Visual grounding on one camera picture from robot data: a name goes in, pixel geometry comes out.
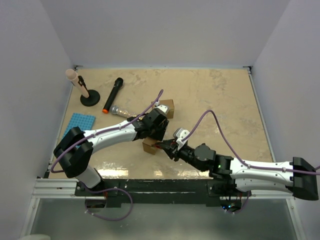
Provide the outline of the red black utility knife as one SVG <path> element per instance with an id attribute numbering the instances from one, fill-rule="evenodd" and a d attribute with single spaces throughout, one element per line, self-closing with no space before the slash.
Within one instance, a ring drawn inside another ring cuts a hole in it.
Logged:
<path id="1" fill-rule="evenodd" d="M 165 150 L 165 149 L 169 149 L 171 145 L 174 145 L 174 144 L 175 144 L 174 140 L 164 140 L 164 141 L 158 141 L 152 144 L 151 146 L 154 148 Z"/>

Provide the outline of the small cardboard box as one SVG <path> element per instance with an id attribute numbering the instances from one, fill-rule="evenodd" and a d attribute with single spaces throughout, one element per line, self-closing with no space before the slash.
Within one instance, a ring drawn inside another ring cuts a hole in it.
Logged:
<path id="1" fill-rule="evenodd" d="M 157 142 L 159 142 L 156 139 L 147 137 L 142 141 L 142 148 L 143 151 L 151 154 L 151 155 L 155 155 L 158 151 L 158 148 L 154 147 L 154 144 L 156 144 Z"/>

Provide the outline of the taped cardboard box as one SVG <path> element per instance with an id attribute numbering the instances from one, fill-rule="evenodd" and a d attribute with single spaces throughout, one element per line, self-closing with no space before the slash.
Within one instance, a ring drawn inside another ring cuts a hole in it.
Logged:
<path id="1" fill-rule="evenodd" d="M 160 105 L 167 107 L 166 112 L 163 112 L 161 107 L 159 108 Z M 175 112 L 174 101 L 172 99 L 159 100 L 158 106 L 153 105 L 150 112 L 165 116 L 167 119 L 173 119 Z"/>

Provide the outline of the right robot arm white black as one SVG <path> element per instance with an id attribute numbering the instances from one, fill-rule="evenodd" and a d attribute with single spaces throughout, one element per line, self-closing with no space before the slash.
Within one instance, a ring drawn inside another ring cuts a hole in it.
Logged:
<path id="1" fill-rule="evenodd" d="M 219 192 L 233 197 L 252 190 L 291 193 L 307 201 L 319 200 L 316 169 L 301 157 L 285 162 L 253 162 L 221 155 L 206 144 L 179 146 L 174 139 L 153 144 L 177 162 L 183 160 L 209 177 L 222 182 Z"/>

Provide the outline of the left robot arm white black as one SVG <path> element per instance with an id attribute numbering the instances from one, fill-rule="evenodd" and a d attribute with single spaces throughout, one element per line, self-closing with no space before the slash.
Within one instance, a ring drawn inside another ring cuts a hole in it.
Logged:
<path id="1" fill-rule="evenodd" d="M 132 117 L 123 122 L 97 130 L 82 131 L 73 127 L 55 147 L 53 154 L 68 178 L 76 178 L 86 186 L 92 196 L 104 190 L 103 178 L 89 165 L 91 155 L 106 147 L 145 138 L 162 141 L 169 124 L 168 107 L 159 105 L 142 119 Z"/>

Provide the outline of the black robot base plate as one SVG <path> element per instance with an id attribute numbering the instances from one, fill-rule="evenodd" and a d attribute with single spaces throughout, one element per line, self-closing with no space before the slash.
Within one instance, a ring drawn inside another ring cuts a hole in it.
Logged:
<path id="1" fill-rule="evenodd" d="M 233 180 L 228 183 L 214 179 L 105 179 L 104 185 L 86 190 L 76 184 L 77 197 L 103 197 L 109 208 L 134 204 L 191 204 L 207 207 L 222 207 L 224 210 L 239 210 L 246 201 L 248 192 L 236 189 Z"/>

